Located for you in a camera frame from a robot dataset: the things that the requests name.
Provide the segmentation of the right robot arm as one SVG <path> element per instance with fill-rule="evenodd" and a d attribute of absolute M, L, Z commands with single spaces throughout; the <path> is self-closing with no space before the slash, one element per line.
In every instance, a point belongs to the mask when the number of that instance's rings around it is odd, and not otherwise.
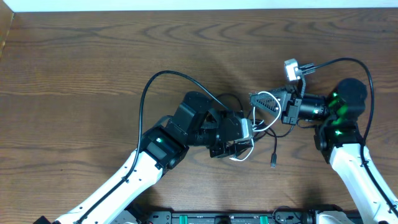
<path fill-rule="evenodd" d="M 363 222 L 397 223 L 397 197 L 373 163 L 358 128 L 367 95 L 364 83 L 346 78 L 328 96 L 301 93 L 287 85 L 251 94 L 250 103 L 284 124 L 316 121 L 316 149 L 344 182 Z"/>

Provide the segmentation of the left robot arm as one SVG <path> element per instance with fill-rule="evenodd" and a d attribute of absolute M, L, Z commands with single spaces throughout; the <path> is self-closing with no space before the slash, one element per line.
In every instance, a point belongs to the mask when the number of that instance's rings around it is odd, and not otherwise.
<path fill-rule="evenodd" d="M 252 122 L 241 111 L 218 111 L 202 93 L 188 92 L 165 126 L 142 135 L 123 166 L 81 204 L 58 217 L 60 224 L 112 223 L 143 191 L 156 184 L 186 156 L 205 146 L 211 157 L 228 157 L 252 138 Z"/>

